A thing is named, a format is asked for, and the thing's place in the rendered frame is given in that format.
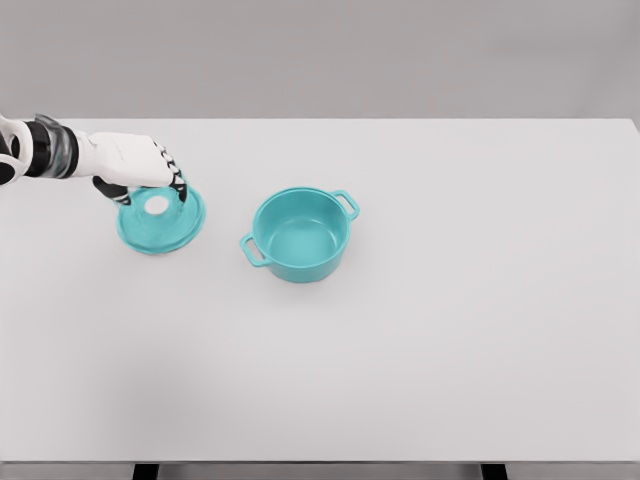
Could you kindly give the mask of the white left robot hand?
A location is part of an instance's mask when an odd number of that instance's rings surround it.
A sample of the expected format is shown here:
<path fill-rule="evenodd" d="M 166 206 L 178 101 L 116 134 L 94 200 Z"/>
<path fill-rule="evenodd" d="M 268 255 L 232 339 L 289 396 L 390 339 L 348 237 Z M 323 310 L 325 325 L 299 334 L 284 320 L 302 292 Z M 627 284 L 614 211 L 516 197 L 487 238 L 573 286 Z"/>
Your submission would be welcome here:
<path fill-rule="evenodd" d="M 167 149 L 147 135 L 99 132 L 89 136 L 97 165 L 94 187 L 106 198 L 131 204 L 131 188 L 164 188 L 176 191 L 185 203 L 187 182 Z"/>

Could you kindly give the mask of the teal pot lid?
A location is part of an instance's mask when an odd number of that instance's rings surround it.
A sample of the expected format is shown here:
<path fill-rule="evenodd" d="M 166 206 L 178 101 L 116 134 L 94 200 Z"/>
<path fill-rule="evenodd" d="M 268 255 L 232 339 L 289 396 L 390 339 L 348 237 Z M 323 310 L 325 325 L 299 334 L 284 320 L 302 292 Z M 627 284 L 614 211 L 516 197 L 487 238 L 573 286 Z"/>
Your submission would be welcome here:
<path fill-rule="evenodd" d="M 157 214 L 146 209 L 155 197 L 167 201 L 166 208 Z M 185 246 L 205 222 L 205 202 L 191 186 L 187 186 L 185 202 L 171 187 L 139 188 L 130 194 L 130 201 L 119 207 L 117 233 L 128 247 L 145 254 L 164 254 Z"/>

